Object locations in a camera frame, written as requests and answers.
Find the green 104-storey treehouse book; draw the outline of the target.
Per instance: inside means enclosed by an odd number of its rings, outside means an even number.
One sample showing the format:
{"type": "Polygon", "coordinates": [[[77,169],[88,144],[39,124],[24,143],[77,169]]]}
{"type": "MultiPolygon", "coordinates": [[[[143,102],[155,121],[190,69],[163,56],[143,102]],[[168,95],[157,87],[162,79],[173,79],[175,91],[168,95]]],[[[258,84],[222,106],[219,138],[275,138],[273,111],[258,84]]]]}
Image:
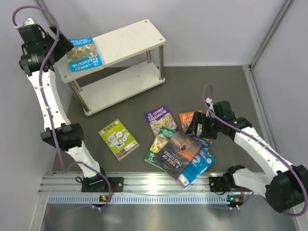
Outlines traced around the green 104-storey treehouse book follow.
{"type": "Polygon", "coordinates": [[[173,137],[176,133],[175,130],[168,129],[164,126],[161,127],[158,134],[155,137],[153,144],[149,152],[145,157],[145,162],[162,169],[155,161],[154,158],[156,155],[161,151],[161,149],[169,142],[169,140],[173,137]]]}

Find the blue back-cover book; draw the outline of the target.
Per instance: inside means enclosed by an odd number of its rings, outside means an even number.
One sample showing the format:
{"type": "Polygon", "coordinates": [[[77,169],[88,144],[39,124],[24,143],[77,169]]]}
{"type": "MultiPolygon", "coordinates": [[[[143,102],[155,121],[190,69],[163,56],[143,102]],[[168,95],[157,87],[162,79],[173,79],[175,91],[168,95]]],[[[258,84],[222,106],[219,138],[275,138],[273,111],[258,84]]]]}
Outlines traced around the blue back-cover book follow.
{"type": "Polygon", "coordinates": [[[202,148],[178,177],[177,181],[183,188],[186,188],[215,162],[216,159],[208,150],[202,148]]]}

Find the dark tale of two cities book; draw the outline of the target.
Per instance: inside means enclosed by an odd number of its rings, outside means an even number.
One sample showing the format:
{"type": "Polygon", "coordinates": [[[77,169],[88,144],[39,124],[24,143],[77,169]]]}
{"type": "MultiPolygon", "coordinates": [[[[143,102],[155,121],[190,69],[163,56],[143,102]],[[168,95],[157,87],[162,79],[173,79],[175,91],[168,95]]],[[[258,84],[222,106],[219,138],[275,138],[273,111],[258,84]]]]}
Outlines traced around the dark tale of two cities book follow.
{"type": "Polygon", "coordinates": [[[154,161],[177,180],[202,147],[200,142],[178,131],[154,157],[154,161]]]}

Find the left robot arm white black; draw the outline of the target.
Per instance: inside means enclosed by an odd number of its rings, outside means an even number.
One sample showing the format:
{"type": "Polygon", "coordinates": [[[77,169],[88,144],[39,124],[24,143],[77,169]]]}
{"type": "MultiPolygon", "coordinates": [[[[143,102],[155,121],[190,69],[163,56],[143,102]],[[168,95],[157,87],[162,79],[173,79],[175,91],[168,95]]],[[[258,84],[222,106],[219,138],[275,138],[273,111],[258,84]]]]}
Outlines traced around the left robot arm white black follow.
{"type": "Polygon", "coordinates": [[[76,179],[83,191],[106,190],[109,180],[86,148],[81,125],[68,119],[56,87],[53,66],[72,50],[73,44],[62,33],[56,42],[32,18],[17,30],[24,41],[19,65],[34,88],[44,119],[41,139],[75,160],[83,172],[83,178],[76,179]]]}

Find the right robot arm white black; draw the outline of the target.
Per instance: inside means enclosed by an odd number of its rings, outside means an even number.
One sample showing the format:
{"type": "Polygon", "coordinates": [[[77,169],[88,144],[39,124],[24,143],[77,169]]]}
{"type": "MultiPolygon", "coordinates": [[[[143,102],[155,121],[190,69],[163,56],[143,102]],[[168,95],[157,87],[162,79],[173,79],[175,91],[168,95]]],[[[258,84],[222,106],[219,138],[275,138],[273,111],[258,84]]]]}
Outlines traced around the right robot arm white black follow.
{"type": "Polygon", "coordinates": [[[298,213],[303,215],[308,209],[308,170],[279,155],[246,118],[235,116],[228,101],[212,103],[206,99],[205,104],[207,112],[194,112],[186,135],[216,139],[221,132],[242,147],[264,171],[258,174],[241,165],[230,167],[223,174],[226,188],[249,189],[263,196],[279,213],[303,204],[302,212],[298,213]]]}

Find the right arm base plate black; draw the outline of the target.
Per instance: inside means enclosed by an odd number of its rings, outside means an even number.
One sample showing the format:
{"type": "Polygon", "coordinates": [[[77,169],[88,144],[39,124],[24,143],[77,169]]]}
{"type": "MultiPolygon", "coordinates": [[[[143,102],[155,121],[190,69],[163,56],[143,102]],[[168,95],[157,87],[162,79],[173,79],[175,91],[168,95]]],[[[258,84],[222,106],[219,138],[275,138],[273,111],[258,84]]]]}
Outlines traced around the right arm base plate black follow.
{"type": "Polygon", "coordinates": [[[209,177],[210,191],[213,193],[240,193],[240,188],[231,188],[223,177],[209,177]]]}

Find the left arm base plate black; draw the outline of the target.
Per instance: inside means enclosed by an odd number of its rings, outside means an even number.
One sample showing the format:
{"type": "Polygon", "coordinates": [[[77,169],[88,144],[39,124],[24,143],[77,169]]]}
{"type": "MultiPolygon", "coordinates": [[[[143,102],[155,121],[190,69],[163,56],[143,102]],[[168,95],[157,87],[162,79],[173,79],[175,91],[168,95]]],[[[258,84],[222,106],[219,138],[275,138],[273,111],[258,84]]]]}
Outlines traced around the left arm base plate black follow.
{"type": "MultiPolygon", "coordinates": [[[[119,193],[123,191],[124,187],[124,178],[123,177],[108,177],[107,178],[110,186],[111,186],[111,192],[113,193],[119,193]]],[[[81,191],[84,193],[107,193],[109,192],[109,187],[107,185],[107,182],[102,179],[101,181],[89,184],[82,182],[81,191]]]]}

